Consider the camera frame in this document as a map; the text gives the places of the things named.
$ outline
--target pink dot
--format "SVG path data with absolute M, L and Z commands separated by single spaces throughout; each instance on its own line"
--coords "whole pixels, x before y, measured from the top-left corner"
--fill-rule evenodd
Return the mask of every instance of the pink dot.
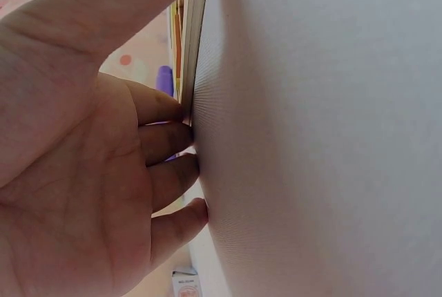
M 123 55 L 119 58 L 119 62 L 123 66 L 128 66 L 132 62 L 132 57 L 130 55 Z

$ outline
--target purple object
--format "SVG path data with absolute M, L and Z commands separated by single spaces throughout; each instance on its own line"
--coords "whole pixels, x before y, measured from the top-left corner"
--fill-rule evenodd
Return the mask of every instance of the purple object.
M 168 66 L 161 66 L 157 75 L 157 90 L 173 97 L 173 74 Z

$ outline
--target finger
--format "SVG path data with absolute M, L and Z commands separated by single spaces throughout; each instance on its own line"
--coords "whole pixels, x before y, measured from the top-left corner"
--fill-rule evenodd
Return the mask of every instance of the finger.
M 35 0 L 4 21 L 30 37 L 104 58 L 172 1 Z
M 169 159 L 192 145 L 192 130 L 183 123 L 155 124 L 138 128 L 146 165 Z
M 140 126 L 156 122 L 182 121 L 182 107 L 171 96 L 137 82 L 125 82 L 137 109 Z
M 200 169 L 194 154 L 148 168 L 152 179 L 153 213 L 177 200 L 198 179 Z
M 152 219 L 151 266 L 156 268 L 194 239 L 208 221 L 206 202 L 199 198 L 178 212 Z

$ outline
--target polka dot fabric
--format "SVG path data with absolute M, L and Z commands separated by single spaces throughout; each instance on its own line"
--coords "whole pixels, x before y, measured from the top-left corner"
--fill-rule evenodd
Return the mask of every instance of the polka dot fabric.
M 0 0 L 0 18 L 28 1 Z M 166 13 L 163 12 L 111 54 L 102 71 L 154 87 L 158 68 L 169 63 L 166 23 Z

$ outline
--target small box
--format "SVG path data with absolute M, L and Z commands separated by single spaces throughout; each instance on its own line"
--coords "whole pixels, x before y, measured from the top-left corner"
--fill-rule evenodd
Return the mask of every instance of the small box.
M 175 297 L 202 297 L 200 278 L 192 267 L 178 267 L 172 272 Z

